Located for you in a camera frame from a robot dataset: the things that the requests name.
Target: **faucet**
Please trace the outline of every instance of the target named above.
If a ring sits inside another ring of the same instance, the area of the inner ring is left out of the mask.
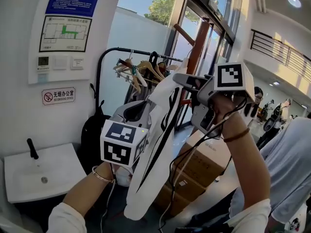
[[[37,152],[35,151],[35,147],[34,147],[32,139],[28,138],[27,143],[28,143],[28,146],[30,148],[30,157],[37,160],[39,158],[39,156],[38,156]]]

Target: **silver bracelet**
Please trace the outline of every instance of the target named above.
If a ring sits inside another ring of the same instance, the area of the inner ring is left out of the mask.
[[[97,174],[97,172],[95,171],[95,169],[96,169],[97,167],[98,167],[98,166],[92,167],[92,173],[93,173],[97,178],[99,178],[100,180],[105,181],[105,182],[107,182],[107,183],[113,183],[113,182],[114,182],[114,179],[113,179],[113,180],[106,180],[106,179],[104,179],[103,177],[99,176],[99,175]]]

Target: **clothes rack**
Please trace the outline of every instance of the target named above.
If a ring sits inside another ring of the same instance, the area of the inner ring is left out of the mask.
[[[152,56],[155,52],[145,52],[145,51],[140,51],[140,50],[134,50],[134,49],[125,49],[125,48],[110,48],[107,49],[105,52],[102,53],[100,56],[98,63],[97,63],[97,72],[96,72],[96,99],[95,99],[95,105],[96,108],[99,106],[99,88],[100,88],[100,81],[101,81],[101,70],[102,70],[102,62],[106,54],[108,54],[111,51],[120,51],[120,52],[129,52],[129,53],[137,53],[137,54],[142,54],[142,55],[148,55]],[[158,54],[158,58],[164,58],[167,60],[174,60],[178,62],[183,62],[180,59],[176,59],[173,57],[169,57],[166,55]]]

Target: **no smoking sign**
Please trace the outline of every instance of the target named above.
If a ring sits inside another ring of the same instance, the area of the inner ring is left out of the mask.
[[[44,105],[69,103],[76,99],[76,89],[74,87],[57,88],[42,91],[42,102]]]

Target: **wrist strap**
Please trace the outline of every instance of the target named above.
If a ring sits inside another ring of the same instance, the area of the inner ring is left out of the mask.
[[[105,178],[99,176],[98,173],[95,171],[95,168],[97,168],[97,167],[98,167],[98,166],[94,166],[94,167],[92,168],[92,173],[93,173],[97,178],[99,178],[100,180],[105,181],[105,182],[107,182],[107,183],[113,183],[113,182],[114,182],[114,180],[106,180]]]
[[[236,136],[233,136],[233,137],[230,137],[230,138],[225,139],[224,142],[232,142],[232,141],[235,141],[235,140],[237,140],[237,139],[240,139],[240,138],[242,138],[243,136],[245,136],[248,132],[249,132],[249,128],[247,128],[246,130],[244,130],[242,133],[237,134]]]

